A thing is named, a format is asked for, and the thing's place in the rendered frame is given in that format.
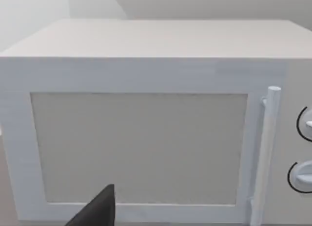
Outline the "pale blue microwave door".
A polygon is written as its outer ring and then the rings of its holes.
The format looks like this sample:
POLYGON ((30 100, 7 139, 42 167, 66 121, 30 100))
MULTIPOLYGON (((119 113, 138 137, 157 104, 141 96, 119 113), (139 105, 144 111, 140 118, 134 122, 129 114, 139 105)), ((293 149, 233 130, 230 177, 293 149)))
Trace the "pale blue microwave door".
POLYGON ((117 220, 246 223, 261 58, 0 57, 0 125, 18 219, 65 222, 114 183, 117 220))

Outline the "pale microwave oven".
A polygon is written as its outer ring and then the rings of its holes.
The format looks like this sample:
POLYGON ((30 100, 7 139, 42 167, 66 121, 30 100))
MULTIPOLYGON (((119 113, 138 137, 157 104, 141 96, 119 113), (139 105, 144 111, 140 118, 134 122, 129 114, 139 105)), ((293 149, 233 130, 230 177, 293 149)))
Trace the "pale microwave oven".
MULTIPOLYGON (((293 163, 312 160, 312 143, 297 132, 304 107, 312 108, 312 31, 284 20, 61 20, 0 52, 0 57, 261 58, 287 64, 272 153, 262 225, 312 226, 312 194, 290 188, 293 163)), ((159 225, 249 225, 261 132, 253 157, 246 223, 156 223, 159 225)), ((136 223, 121 222, 125 225, 136 223)))

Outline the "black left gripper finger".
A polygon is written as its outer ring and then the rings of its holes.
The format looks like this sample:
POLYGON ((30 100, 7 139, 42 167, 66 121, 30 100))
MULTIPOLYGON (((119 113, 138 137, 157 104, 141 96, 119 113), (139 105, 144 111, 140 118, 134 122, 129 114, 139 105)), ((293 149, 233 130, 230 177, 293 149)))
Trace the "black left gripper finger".
POLYGON ((115 185, 107 185, 64 226, 115 226, 115 185))

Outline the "white microwave knob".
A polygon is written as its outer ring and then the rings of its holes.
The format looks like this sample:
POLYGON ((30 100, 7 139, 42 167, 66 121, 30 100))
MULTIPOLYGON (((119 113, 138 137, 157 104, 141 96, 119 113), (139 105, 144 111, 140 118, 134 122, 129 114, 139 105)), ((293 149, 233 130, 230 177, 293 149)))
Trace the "white microwave knob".
POLYGON ((312 108, 304 107, 296 120, 298 134, 306 141, 312 143, 312 108))
POLYGON ((293 163, 288 170, 287 181, 295 192, 312 194, 312 160, 293 163))

